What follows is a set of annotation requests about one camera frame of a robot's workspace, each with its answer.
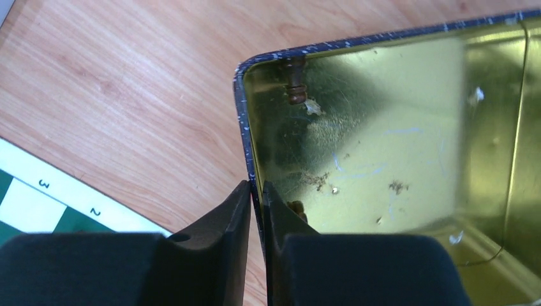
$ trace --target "white square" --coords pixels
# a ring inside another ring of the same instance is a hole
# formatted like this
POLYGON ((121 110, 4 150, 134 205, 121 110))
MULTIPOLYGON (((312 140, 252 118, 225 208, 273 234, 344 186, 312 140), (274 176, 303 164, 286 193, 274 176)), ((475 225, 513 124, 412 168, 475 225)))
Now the white square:
POLYGON ((50 233, 66 206, 17 179, 0 203, 0 221, 25 233, 50 233))

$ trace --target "wooden table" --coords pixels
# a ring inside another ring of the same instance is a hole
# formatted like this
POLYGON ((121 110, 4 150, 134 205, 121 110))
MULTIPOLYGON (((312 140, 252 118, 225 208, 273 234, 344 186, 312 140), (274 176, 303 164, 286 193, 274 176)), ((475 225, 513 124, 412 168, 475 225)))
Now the wooden table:
MULTIPOLYGON (((239 62, 539 4, 16 0, 0 30, 0 136, 177 231, 247 177, 239 62)), ((264 305, 255 220, 250 235, 244 301, 264 305)))

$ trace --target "dark blue edge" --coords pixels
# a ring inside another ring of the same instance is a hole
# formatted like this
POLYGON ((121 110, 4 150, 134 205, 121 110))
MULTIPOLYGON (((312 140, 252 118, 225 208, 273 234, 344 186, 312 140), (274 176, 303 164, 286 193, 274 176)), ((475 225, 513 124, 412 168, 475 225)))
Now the dark blue edge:
POLYGON ((261 214, 259 195, 257 191, 255 163, 253 159, 253 151, 250 138, 250 127, 248 124, 248 103, 246 100, 246 91, 244 90, 244 82, 242 81, 242 79, 244 78, 244 74, 250 67, 261 62, 276 61, 280 59, 286 59, 288 57, 303 56, 308 54, 314 54, 317 52, 337 50, 340 48, 350 48, 360 45, 368 45, 381 41, 400 40, 413 36, 468 29, 472 27, 479 27, 482 25, 486 26, 490 24, 500 23, 516 24, 526 18, 532 18, 537 16, 541 16, 541 10, 515 11, 513 13, 508 13, 504 15, 482 17, 471 20, 460 20, 445 24, 430 25, 427 27, 418 27, 400 31, 371 34, 356 38, 348 38, 345 40, 327 41, 324 43, 315 43, 312 45, 306 45, 297 48, 283 49, 256 55, 248 59, 247 61, 240 63, 235 70, 235 76, 233 78, 233 92, 235 94, 235 104, 237 107, 238 116, 237 119, 239 120, 239 126, 241 128, 242 146, 244 147, 244 157, 246 158, 246 167, 248 169, 251 194, 254 204, 257 227, 259 230, 259 238, 263 246, 263 254, 265 254, 265 246, 263 240, 263 219, 261 214))

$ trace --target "printed number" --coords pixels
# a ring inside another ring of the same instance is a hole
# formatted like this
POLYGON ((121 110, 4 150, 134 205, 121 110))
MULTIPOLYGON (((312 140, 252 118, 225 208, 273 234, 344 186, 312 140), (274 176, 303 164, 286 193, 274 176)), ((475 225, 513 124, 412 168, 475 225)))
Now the printed number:
POLYGON ((95 209, 90 209, 90 212, 93 213, 94 215, 101 215, 101 212, 97 212, 95 209))
POLYGON ((45 188, 49 188, 49 184, 44 182, 43 180, 40 180, 39 183, 40 183, 40 186, 45 187, 45 188))

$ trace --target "green and white chessboard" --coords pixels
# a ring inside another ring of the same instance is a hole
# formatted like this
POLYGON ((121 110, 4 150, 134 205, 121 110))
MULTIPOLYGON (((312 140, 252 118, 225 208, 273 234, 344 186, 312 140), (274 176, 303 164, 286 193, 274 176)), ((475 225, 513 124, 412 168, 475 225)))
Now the green and white chessboard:
POLYGON ((0 139, 0 246, 20 233, 170 232, 0 139))

